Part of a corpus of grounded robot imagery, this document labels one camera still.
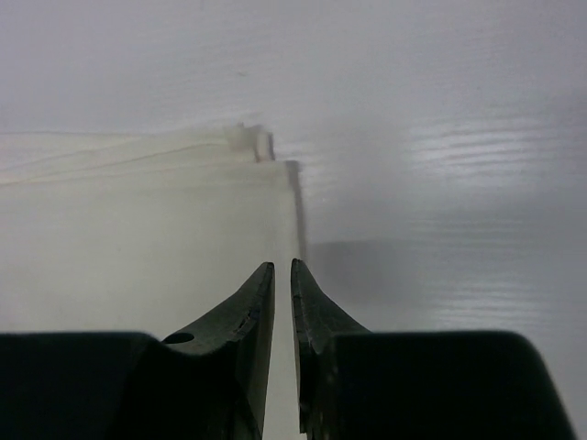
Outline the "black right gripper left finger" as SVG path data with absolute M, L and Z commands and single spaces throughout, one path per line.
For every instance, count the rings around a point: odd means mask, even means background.
M 269 380 L 275 312 L 275 269 L 263 262 L 238 290 L 162 343 L 199 360 L 234 395 L 231 439 L 261 439 Z

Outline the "white cloth napkin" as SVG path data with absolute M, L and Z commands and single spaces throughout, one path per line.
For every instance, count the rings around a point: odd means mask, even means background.
M 1 328 L 165 337 L 276 268 L 264 437 L 299 437 L 298 166 L 260 126 L 1 138 Z

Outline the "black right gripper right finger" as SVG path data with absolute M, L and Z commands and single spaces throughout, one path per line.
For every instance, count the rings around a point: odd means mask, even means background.
M 370 331 L 322 291 L 299 258 L 292 260 L 290 286 L 300 431 L 310 435 L 320 378 L 319 355 L 334 336 Z

